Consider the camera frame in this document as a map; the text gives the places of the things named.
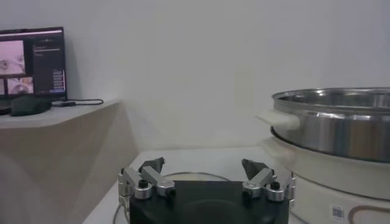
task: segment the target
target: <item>sticker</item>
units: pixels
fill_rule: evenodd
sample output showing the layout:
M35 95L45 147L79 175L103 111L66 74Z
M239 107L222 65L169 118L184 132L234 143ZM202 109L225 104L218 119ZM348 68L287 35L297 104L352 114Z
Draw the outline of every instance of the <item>sticker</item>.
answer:
M330 205L330 217L337 223L344 223L344 209L339 205Z

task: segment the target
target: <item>monitor screen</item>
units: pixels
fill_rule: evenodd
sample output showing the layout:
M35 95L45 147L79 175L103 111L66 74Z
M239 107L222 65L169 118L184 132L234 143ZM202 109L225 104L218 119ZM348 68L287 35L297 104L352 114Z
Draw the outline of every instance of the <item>monitor screen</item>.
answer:
M66 98L62 27L0 31L0 98Z

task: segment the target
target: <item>cooker handle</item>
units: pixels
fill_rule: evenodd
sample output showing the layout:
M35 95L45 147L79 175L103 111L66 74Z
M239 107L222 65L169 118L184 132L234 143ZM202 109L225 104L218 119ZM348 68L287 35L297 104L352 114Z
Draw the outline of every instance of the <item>cooker handle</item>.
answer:
M296 130L300 126L299 117L277 110L267 110L257 115L263 122L279 129Z

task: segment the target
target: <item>stainless steel pot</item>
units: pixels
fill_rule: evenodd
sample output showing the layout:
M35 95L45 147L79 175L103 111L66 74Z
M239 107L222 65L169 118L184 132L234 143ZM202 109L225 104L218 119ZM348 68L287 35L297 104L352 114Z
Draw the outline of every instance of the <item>stainless steel pot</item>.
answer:
M258 117L301 148L390 163L390 88L303 89L277 93Z

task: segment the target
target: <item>white table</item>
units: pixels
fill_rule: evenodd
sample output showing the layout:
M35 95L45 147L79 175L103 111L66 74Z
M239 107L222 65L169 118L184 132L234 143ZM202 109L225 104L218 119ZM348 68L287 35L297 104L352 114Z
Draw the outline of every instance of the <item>white table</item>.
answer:
M243 158L274 166L274 161L258 147L230 149L191 149L191 150L158 150L140 153L130 164L139 168L145 160L164 157L162 175L176 172L205 172L226 177L233 181L246 180L246 174L241 166ZM118 207L117 183L107 192L101 202L95 207L83 224L108 224L113 222L113 216ZM116 224L125 224L119 213ZM290 215L289 224L303 224L294 215Z

